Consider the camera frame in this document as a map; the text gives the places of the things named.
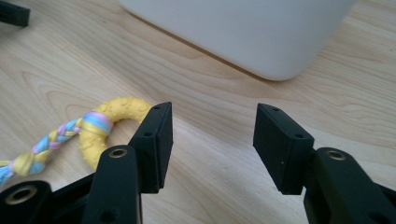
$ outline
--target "black object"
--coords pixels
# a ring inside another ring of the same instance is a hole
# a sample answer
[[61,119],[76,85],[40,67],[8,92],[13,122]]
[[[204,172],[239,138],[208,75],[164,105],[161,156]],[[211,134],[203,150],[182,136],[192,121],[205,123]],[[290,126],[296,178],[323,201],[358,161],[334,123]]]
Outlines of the black object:
[[163,188],[172,145],[172,105],[155,105],[128,145],[102,153],[96,173],[55,192],[43,181],[3,191],[0,222],[142,223],[141,193]]
[[310,223],[396,223],[395,191],[375,184],[344,151],[313,145],[282,110],[258,105],[253,146],[282,194],[306,187]]
[[0,1],[0,21],[16,26],[27,26],[30,9]]

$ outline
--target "wood grain surface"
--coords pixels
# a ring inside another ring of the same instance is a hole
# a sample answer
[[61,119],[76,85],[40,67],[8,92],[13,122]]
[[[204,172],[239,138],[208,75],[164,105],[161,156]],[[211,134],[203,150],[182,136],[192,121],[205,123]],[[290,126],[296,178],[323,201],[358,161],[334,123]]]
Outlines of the wood grain surface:
[[[307,223],[303,196],[283,196],[252,146],[257,103],[282,108],[315,138],[396,189],[396,2],[360,0],[300,76],[274,82],[230,65],[125,11],[117,0],[14,0],[26,28],[0,24],[0,160],[29,151],[103,101],[171,101],[174,147],[145,223]],[[108,144],[137,124],[117,123]],[[39,175],[59,189],[92,173],[72,139]]]

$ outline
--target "screw hole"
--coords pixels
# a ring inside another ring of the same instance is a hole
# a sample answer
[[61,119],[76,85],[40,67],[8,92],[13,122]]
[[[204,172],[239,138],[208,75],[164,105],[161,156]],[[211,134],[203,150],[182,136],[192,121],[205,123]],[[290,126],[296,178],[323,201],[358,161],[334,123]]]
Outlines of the screw hole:
[[100,216],[100,220],[103,223],[111,223],[114,222],[119,216],[119,210],[115,208],[110,208],[105,210]]
[[337,151],[329,150],[326,152],[326,154],[333,160],[344,161],[346,159],[346,156],[344,156],[344,154]]
[[378,213],[369,213],[369,217],[372,221],[375,223],[381,223],[381,224],[388,224],[390,223],[389,219],[381,214]]
[[31,199],[37,193],[37,188],[33,185],[21,187],[6,197],[7,204],[24,203]]
[[127,151],[126,149],[117,148],[117,149],[112,150],[112,151],[109,153],[109,156],[110,156],[111,158],[121,158],[121,157],[125,156],[127,152],[128,152],[128,151]]

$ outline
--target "dog toy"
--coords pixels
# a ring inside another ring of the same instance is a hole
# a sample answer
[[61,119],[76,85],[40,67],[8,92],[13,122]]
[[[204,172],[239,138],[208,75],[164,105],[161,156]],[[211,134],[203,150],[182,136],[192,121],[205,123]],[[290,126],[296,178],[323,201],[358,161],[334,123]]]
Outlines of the dog toy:
[[119,97],[103,103],[82,118],[71,120],[43,137],[32,151],[12,161],[0,161],[0,186],[14,175],[41,173],[49,154],[77,133],[83,158],[95,170],[100,155],[107,149],[106,138],[113,124],[121,119],[134,119],[141,123],[150,109],[149,103],[134,97]]

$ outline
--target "white container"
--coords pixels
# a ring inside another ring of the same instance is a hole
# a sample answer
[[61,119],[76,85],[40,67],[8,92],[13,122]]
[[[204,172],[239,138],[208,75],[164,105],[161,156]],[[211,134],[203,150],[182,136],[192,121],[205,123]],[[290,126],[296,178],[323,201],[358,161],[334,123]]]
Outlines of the white container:
[[144,20],[272,80],[301,74],[356,0],[120,0]]

